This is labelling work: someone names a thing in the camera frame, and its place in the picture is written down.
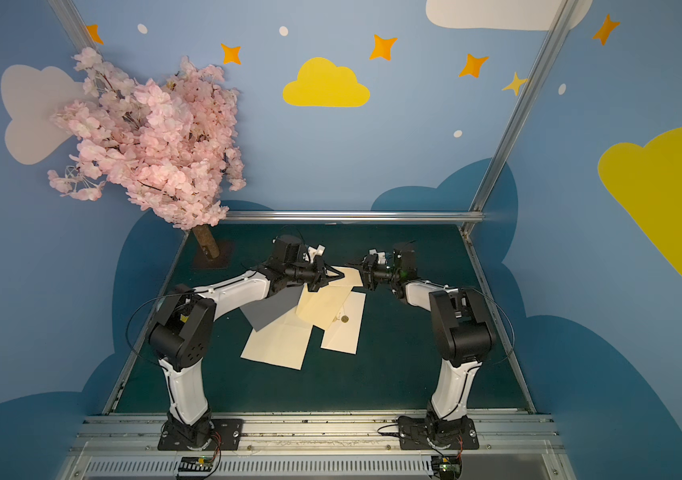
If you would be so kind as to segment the cream envelope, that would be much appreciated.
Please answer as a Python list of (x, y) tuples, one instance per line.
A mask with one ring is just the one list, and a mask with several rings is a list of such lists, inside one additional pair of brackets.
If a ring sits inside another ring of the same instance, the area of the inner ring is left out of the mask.
[(318, 292), (310, 292), (306, 285), (296, 307), (296, 315), (303, 321), (326, 330), (341, 310), (354, 287), (361, 287), (360, 272), (351, 267), (337, 267), (344, 278), (334, 280)]

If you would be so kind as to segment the white envelope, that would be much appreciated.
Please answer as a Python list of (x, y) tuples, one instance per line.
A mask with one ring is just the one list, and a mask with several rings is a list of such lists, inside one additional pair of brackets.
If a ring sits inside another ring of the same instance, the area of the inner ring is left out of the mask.
[[(357, 353), (365, 300), (364, 293), (350, 293), (330, 327), (325, 330), (322, 349), (351, 355)], [(348, 316), (349, 322), (342, 323), (342, 316)]]

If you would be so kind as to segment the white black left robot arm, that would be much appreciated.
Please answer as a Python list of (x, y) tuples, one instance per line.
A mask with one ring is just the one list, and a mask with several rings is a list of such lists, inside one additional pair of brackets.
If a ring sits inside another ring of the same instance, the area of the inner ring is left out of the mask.
[(152, 315), (146, 342), (163, 371), (170, 401), (161, 430), (160, 451), (212, 451), (220, 432), (213, 425), (204, 392), (202, 362), (215, 321), (252, 302), (272, 297), (289, 286), (318, 292), (347, 278), (326, 264), (324, 248), (282, 235), (273, 241), (267, 260), (239, 276), (199, 287), (179, 284), (163, 297)]

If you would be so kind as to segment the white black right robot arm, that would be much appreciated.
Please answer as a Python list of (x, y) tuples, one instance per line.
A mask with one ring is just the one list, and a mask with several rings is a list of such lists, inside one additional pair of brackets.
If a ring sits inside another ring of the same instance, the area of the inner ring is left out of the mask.
[(474, 379), (496, 342), (483, 295), (471, 288), (420, 278), (411, 243), (392, 253), (371, 250), (353, 265), (362, 286), (385, 285), (402, 302), (431, 315), (432, 332), (442, 359), (438, 383), (423, 418), (401, 416), (394, 435), (403, 450), (477, 450), (478, 433), (468, 417)]

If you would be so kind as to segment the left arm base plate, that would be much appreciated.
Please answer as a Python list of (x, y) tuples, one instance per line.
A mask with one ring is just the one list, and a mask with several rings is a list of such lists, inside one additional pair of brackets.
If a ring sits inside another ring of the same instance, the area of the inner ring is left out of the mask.
[(236, 451), (242, 437), (244, 421), (203, 416), (187, 425), (169, 416), (158, 441), (159, 451)]

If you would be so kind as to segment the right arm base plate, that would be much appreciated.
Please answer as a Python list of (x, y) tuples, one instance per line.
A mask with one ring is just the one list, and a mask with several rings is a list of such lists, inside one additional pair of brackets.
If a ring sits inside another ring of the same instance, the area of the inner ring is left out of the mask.
[(402, 450), (458, 451), (480, 448), (475, 424), (467, 416), (457, 420), (400, 416), (396, 425)]

